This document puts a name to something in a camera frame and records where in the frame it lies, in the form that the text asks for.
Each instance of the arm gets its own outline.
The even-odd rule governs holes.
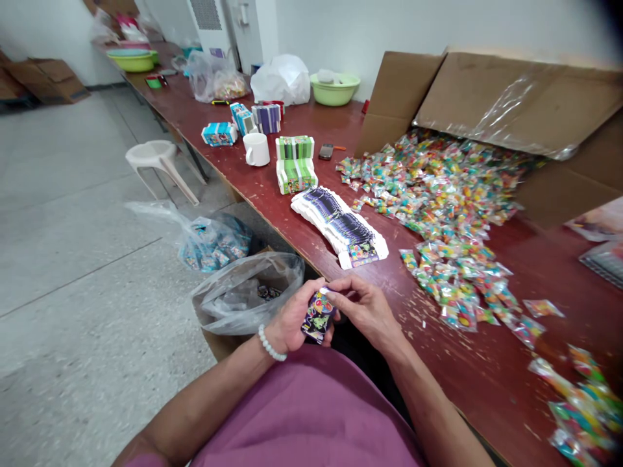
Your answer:
[[[327,298],[385,357],[430,465],[493,467],[487,452],[405,338],[383,292],[359,276],[338,279],[327,287],[357,292],[356,302],[340,293],[327,294]]]
[[[306,282],[266,327],[266,339],[278,353],[302,346],[305,336],[300,326],[308,302],[323,285],[322,278]],[[324,345],[330,345],[332,335],[330,329]],[[185,466],[274,363],[259,336],[253,336],[169,401],[130,441],[113,467],[126,466],[138,456],[150,459],[154,467]]]

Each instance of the white mug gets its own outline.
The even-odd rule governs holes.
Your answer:
[[[259,167],[271,161],[271,155],[268,152],[268,139],[264,133],[246,134],[242,141],[247,150],[247,164]]]

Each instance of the green plastic basin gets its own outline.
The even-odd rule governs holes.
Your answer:
[[[154,69],[154,59],[150,51],[142,49],[118,49],[107,52],[123,71],[143,73]]]
[[[341,83],[321,83],[318,81],[316,73],[310,76],[313,96],[319,104],[333,107],[346,105],[352,99],[352,95],[355,94],[361,80],[345,73],[336,73],[336,75]]]

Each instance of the white bracelet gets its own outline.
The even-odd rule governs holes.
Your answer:
[[[264,325],[260,324],[260,328],[258,329],[258,333],[260,334],[260,341],[262,345],[266,349],[266,352],[277,361],[284,361],[287,357],[287,353],[277,353],[273,346],[271,346],[270,342],[266,339],[266,335],[264,334]]]

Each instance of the white plastic stool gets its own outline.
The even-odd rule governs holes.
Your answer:
[[[154,195],[155,199],[158,199],[156,193],[149,187],[147,181],[138,171],[141,167],[153,167],[160,169],[166,175],[168,175],[173,182],[173,185],[179,186],[182,193],[188,198],[188,200],[195,206],[199,204],[199,200],[195,194],[190,190],[184,179],[180,176],[179,172],[175,169],[175,156],[181,156],[193,174],[199,179],[199,181],[205,185],[206,182],[199,174],[195,166],[188,160],[186,155],[180,149],[170,141],[159,139],[156,141],[148,141],[141,145],[136,145],[130,148],[125,154],[126,160],[134,169],[134,172],[143,180],[143,183],[147,189]]]

